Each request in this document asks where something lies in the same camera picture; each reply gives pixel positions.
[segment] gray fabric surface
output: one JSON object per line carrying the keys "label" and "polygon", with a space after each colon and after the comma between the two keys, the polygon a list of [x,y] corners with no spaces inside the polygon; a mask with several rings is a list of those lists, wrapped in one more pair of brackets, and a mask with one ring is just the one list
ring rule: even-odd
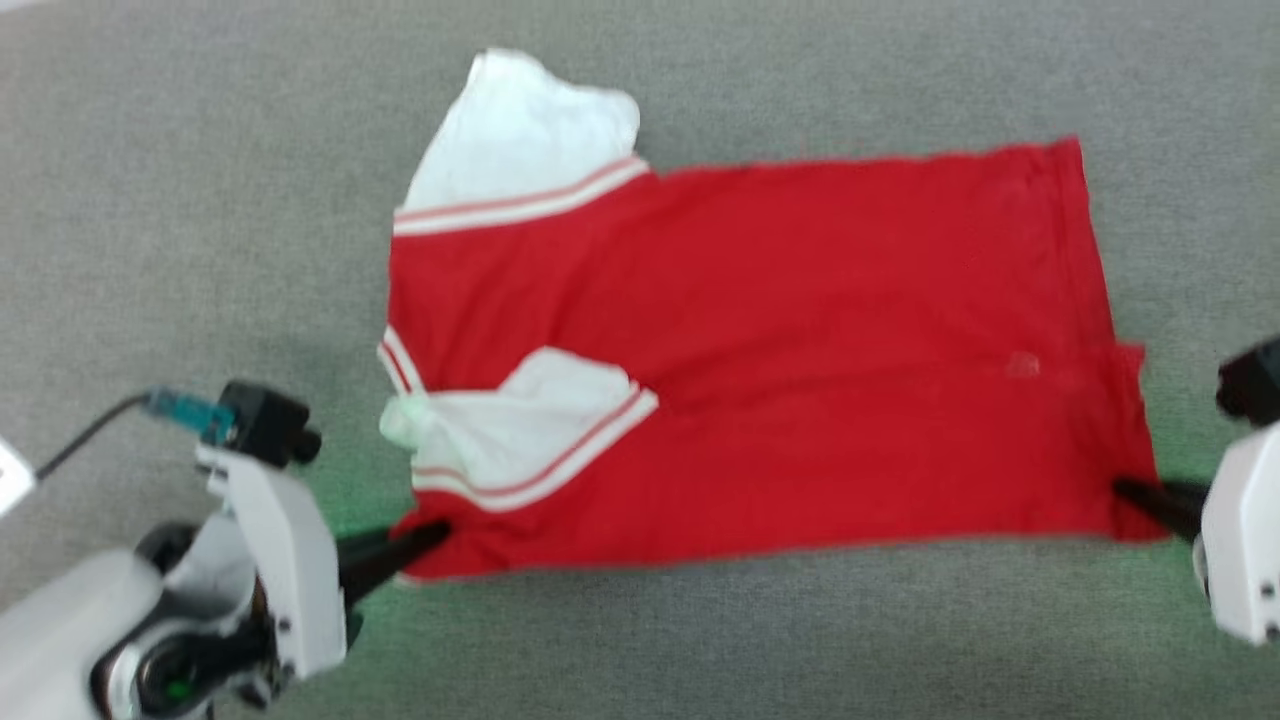
{"label": "gray fabric surface", "polygon": [[[0,434],[44,460],[140,386],[262,379],[326,430],[306,475],[335,527],[396,518],[406,457],[378,436],[389,386],[372,354],[390,211],[471,56],[498,45],[635,95],[660,168],[1078,133],[1119,329],[1149,346],[1161,468],[1208,475],[1240,432],[1215,413],[1216,364],[1280,329],[1276,8],[3,14]],[[152,523],[202,516],[200,484],[182,433],[113,428],[0,523],[0,606]],[[1277,678],[1275,652],[1213,628],[1181,547],[974,542],[387,589],[349,664],[273,716],[1275,717]]]}

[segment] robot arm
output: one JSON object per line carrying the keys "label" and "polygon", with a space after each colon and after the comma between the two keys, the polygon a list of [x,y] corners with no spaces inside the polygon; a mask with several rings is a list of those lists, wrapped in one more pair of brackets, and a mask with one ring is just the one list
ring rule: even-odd
{"label": "robot arm", "polygon": [[1132,480],[1116,493],[1192,543],[1213,620],[1252,644],[1280,641],[1280,337],[1219,369],[1217,404],[1254,432],[1231,443],[1211,484]]}
{"label": "robot arm", "polygon": [[6,717],[187,720],[223,693],[265,708],[340,665],[360,600],[448,536],[436,524],[335,539],[284,471],[319,452],[308,411],[266,388],[232,383],[216,405],[152,395],[147,409],[201,433],[223,506],[100,553],[0,616]]}

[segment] red shirt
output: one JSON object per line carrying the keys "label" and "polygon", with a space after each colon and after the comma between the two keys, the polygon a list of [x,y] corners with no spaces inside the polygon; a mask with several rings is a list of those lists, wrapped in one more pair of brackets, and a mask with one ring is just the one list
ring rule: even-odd
{"label": "red shirt", "polygon": [[[494,388],[554,346],[658,410],[413,578],[991,536],[1164,537],[1073,140],[982,155],[692,168],[397,218],[402,391]],[[415,387],[412,375],[420,378]]]}

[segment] cable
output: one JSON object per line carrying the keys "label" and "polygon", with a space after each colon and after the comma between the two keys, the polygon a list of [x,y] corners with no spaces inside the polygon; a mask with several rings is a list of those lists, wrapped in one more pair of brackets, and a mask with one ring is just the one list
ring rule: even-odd
{"label": "cable", "polygon": [[111,420],[119,418],[132,407],[145,405],[148,400],[151,400],[151,392],[138,393],[131,397],[125,397],[120,402],[115,404],[114,407],[111,407],[106,413],[102,413],[102,415],[99,416],[97,420],[93,420],[93,423],[90,427],[84,428],[84,430],[81,432],[81,434],[76,436],[76,439],[67,443],[67,447],[61,448],[58,452],[58,455],[52,457],[52,460],[45,462],[44,466],[36,470],[36,482],[42,482],[45,478],[52,474],[52,471],[56,470],[59,465],[65,462],[67,459],[74,455],[77,450],[84,446],[84,443],[93,439],[93,436],[96,436],[99,430],[110,424]]}

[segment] fabric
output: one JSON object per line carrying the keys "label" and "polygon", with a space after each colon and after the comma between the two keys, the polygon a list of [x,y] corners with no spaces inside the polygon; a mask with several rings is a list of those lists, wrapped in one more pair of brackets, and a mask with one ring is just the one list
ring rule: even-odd
{"label": "fabric", "polygon": [[1143,354],[1116,342],[1075,138],[666,177],[627,155],[502,200],[407,202],[389,272],[393,405],[494,392],[541,347],[662,398],[518,507],[425,486],[415,466],[404,527],[456,532],[411,579],[1164,537],[1110,488],[1155,468]]}
{"label": "fabric", "polygon": [[500,201],[564,187],[627,158],[640,129],[630,95],[570,85],[518,50],[476,55],[428,146],[403,209]]}
{"label": "fabric", "polygon": [[380,429],[415,452],[415,489],[497,512],[559,489],[657,405],[620,368],[540,347],[497,391],[392,400]]}

